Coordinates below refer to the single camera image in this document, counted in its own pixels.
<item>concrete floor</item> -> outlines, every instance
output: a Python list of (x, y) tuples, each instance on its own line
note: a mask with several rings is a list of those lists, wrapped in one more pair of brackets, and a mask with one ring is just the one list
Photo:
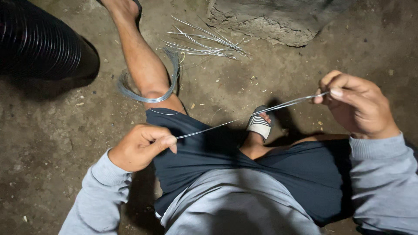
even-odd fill
[[(116, 89), (126, 65), (106, 10), (95, 0), (32, 2), (89, 40), (102, 64), (90, 85), (67, 92), (62, 85), (49, 84), (43, 92), (30, 83), (17, 87), (0, 80), (0, 230), (10, 235), (57, 234), (87, 169), (134, 124), (145, 121), (143, 106)], [(207, 4), (207, 0), (142, 1), (142, 34), (152, 48), (162, 47), (160, 39), (168, 40), (165, 32), (172, 28), (170, 15), (201, 25), (197, 15), (205, 16)], [(284, 102), (311, 95), (324, 74), (339, 69), (376, 82), (391, 101), (406, 139), (418, 145), (417, 12), (417, 0), (359, 0), (304, 48), (253, 38), (243, 45), (253, 60), (217, 57), (190, 65), (196, 57), (186, 56), (179, 97), (192, 117), (218, 125), (275, 98)], [(234, 41), (243, 37), (228, 30), (221, 33)], [(258, 85), (251, 85), (252, 76), (258, 77)], [(282, 118), (288, 136), (321, 130), (344, 133), (322, 106), (298, 104)], [(230, 127), (244, 128), (246, 122)], [(277, 131), (274, 136), (282, 135)], [(138, 174), (133, 199), (122, 213), (120, 233), (162, 234), (152, 211), (161, 192), (151, 169)], [(325, 233), (356, 234), (349, 219), (328, 225)]]

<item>gray sweatshirt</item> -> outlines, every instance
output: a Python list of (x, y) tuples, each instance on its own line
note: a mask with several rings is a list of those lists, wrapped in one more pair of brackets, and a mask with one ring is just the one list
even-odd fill
[[(351, 138), (350, 145), (355, 222), (368, 230), (418, 234), (417, 162), (403, 135)], [(131, 173), (106, 152), (88, 170), (59, 234), (117, 234), (130, 183)], [(161, 224), (167, 234), (320, 234), (280, 182), (249, 169), (205, 173), (175, 198)]]

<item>black shorts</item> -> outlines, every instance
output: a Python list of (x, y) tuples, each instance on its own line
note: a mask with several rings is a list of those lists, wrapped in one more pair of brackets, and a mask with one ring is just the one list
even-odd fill
[[(166, 108), (153, 110), (177, 113)], [(174, 136), (210, 127), (182, 113), (160, 113), (147, 110), (147, 122), (167, 127)], [(165, 150), (155, 157), (155, 174), (163, 190), (155, 211), (162, 216), (174, 198), (207, 171), (247, 168), (282, 183), (319, 226), (353, 214), (348, 140), (302, 142), (287, 150), (272, 150), (254, 161), (239, 151), (235, 139), (228, 128), (215, 128), (179, 139), (177, 154)]]

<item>sleeve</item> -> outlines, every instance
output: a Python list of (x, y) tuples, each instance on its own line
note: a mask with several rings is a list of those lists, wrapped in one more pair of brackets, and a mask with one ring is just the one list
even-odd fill
[(89, 168), (59, 235), (117, 234), (120, 206), (127, 202), (131, 172), (114, 165), (108, 151)]
[(417, 161), (403, 135), (350, 138), (354, 221), (363, 234), (418, 234)]

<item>left hand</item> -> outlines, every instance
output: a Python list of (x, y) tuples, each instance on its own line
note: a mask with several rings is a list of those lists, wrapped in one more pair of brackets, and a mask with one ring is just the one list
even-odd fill
[(109, 153), (113, 164), (125, 171), (140, 171), (163, 150), (177, 153), (177, 138), (167, 128), (136, 125)]

